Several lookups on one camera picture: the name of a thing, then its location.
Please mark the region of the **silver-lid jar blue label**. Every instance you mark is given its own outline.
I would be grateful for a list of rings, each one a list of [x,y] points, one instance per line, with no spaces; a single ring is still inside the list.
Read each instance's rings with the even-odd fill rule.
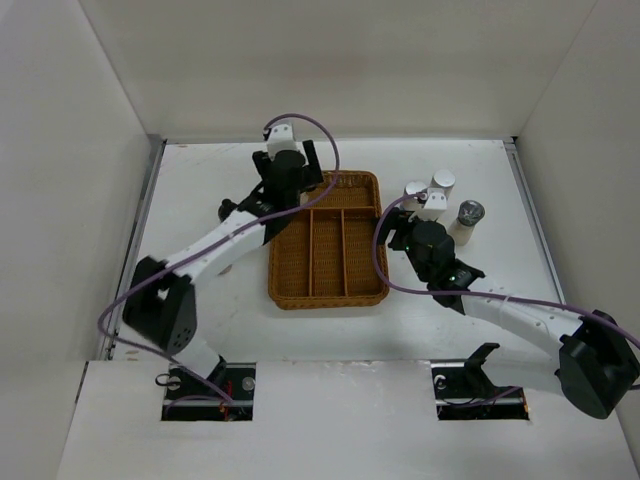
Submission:
[[[404,188],[404,195],[407,196],[402,202],[404,210],[419,211],[423,208],[428,198],[428,186],[421,181],[411,181]]]

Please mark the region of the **black-lid jar beige contents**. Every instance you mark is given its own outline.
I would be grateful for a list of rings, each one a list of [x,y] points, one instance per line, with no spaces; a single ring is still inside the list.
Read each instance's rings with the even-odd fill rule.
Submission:
[[[224,198],[217,210],[218,219],[220,222],[226,221],[229,216],[238,208],[238,204],[229,198]]]

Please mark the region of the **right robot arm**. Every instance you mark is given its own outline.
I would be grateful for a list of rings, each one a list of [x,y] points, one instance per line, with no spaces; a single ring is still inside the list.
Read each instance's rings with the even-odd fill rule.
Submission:
[[[487,400],[512,375],[511,385],[553,392],[582,413],[605,419],[627,393],[639,388],[638,341],[608,314],[511,293],[456,257],[443,225],[411,211],[388,207],[374,233],[375,246],[404,253],[422,282],[419,294],[462,316],[493,324],[545,352],[550,361],[535,367],[519,360],[497,369],[484,344],[463,368],[466,388]]]

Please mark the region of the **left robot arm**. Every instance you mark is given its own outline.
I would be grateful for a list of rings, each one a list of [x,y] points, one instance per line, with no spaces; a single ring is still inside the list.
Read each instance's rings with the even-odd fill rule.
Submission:
[[[314,142],[294,142],[274,155],[252,155],[261,181],[240,203],[226,199],[227,217],[204,237],[163,260],[146,256],[135,268],[133,287],[169,268],[163,278],[145,285],[124,304],[123,322],[142,338],[188,367],[190,386],[206,399],[224,387],[226,361],[198,332],[197,291],[244,255],[280,234],[294,215],[272,219],[274,213],[297,210],[301,196],[323,183]]]

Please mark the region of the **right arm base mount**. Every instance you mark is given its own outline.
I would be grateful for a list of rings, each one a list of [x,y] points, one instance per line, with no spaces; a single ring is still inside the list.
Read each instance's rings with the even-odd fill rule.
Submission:
[[[498,343],[484,343],[469,357],[431,362],[435,409],[440,421],[529,420],[521,387],[497,386],[483,370]]]

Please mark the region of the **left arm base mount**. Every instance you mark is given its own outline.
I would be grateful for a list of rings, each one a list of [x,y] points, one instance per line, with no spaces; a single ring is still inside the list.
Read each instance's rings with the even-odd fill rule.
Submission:
[[[256,392],[255,363],[230,363],[219,389],[232,399],[224,403],[220,395],[172,366],[159,374],[155,384],[164,389],[161,420],[165,422],[248,422],[253,420]]]

